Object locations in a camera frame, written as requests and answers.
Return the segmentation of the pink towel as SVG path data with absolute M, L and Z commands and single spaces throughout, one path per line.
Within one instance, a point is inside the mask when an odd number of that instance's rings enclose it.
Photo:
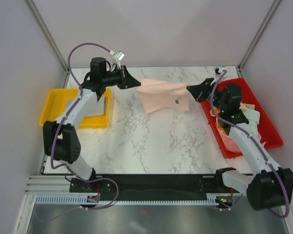
M 189 111 L 188 84 L 155 79 L 141 79 L 136 88 L 145 113 L 149 114 L 163 108 L 173 108 L 180 112 Z

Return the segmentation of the grey towel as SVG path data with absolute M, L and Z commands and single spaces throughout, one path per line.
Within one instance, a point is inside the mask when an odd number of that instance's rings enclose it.
M 106 98 L 102 97 L 97 101 L 96 97 L 92 97 L 87 102 L 79 101 L 78 104 L 70 112 L 70 115 L 82 113 L 85 117 L 101 116 L 106 113 Z

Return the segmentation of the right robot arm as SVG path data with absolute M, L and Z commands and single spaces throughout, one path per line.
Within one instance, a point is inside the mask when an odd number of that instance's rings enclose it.
M 256 211 L 285 206 L 283 216 L 287 217 L 293 193 L 292 170 L 283 169 L 255 137 L 247 117 L 240 109 L 242 88 L 235 83 L 228 83 L 220 91 L 218 85 L 219 82 L 214 82 L 213 78 L 207 78 L 201 84 L 187 86 L 187 90 L 195 101 L 209 102 L 211 111 L 218 109 L 214 116 L 239 147 L 253 175 L 223 169 L 220 176 L 213 180 L 215 190 L 225 192 L 232 188 L 240 192 Z

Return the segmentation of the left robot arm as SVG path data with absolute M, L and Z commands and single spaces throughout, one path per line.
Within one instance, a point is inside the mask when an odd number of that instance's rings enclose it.
M 117 86 L 119 89 L 138 87 L 136 80 L 121 65 L 112 71 L 107 70 L 107 60 L 102 57 L 92 58 L 90 71 L 86 74 L 80 90 L 69 107 L 54 121 L 43 124 L 44 153 L 51 161 L 59 161 L 61 166 L 79 178 L 80 186 L 86 192 L 93 192 L 97 187 L 95 170 L 81 156 L 81 144 L 76 130 L 90 110 L 98 103 L 106 88 Z

